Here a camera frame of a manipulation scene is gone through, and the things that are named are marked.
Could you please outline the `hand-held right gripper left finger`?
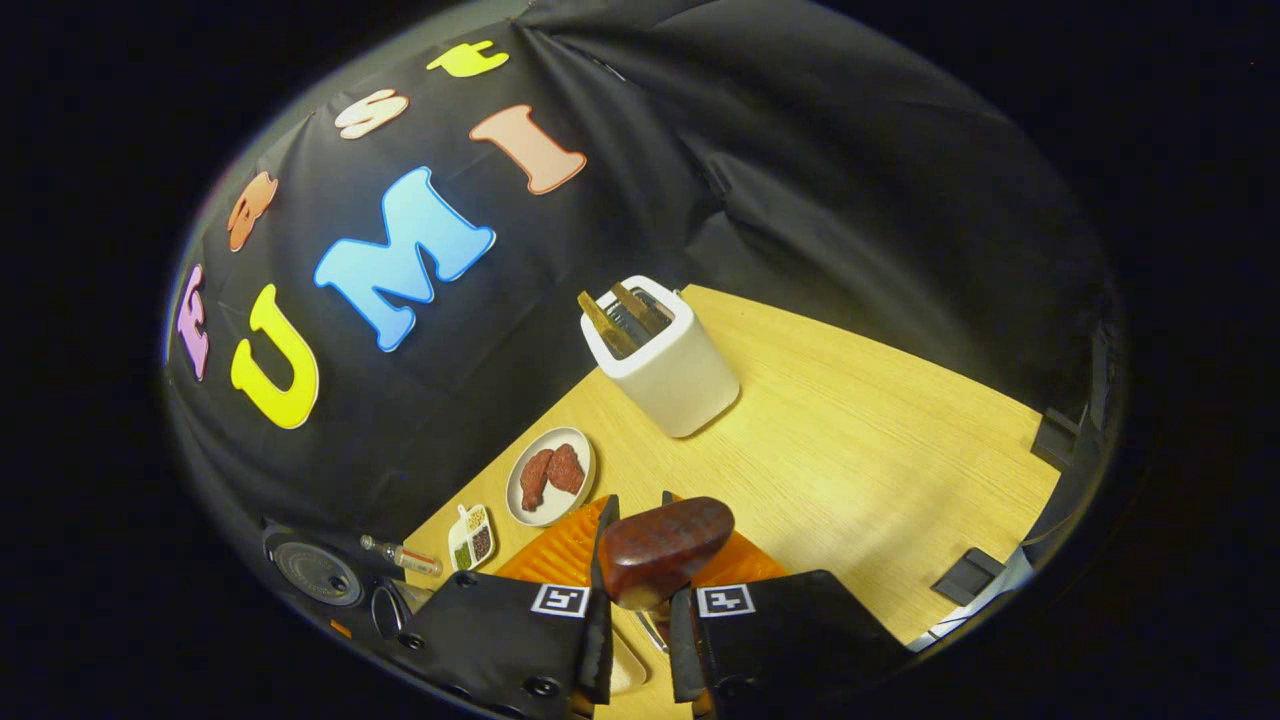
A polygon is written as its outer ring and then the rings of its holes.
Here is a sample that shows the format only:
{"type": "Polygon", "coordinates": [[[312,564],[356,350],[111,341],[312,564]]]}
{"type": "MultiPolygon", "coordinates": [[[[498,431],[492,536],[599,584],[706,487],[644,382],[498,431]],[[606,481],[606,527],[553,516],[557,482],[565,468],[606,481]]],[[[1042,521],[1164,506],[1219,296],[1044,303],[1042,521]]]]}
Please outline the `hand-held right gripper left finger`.
{"type": "Polygon", "coordinates": [[[585,582],[457,571],[396,633],[396,662],[481,717],[590,719],[608,705],[613,624],[596,550],[620,501],[586,510],[585,582]]]}

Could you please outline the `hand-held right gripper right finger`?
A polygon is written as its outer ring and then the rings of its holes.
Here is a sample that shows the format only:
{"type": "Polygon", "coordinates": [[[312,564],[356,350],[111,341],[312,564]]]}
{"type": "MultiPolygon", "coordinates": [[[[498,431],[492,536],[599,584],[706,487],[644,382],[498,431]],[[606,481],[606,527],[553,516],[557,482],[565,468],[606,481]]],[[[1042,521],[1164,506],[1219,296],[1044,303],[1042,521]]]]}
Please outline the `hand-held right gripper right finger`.
{"type": "Polygon", "coordinates": [[[686,585],[669,602],[675,697],[695,719],[852,719],[911,653],[827,570],[686,585]]]}

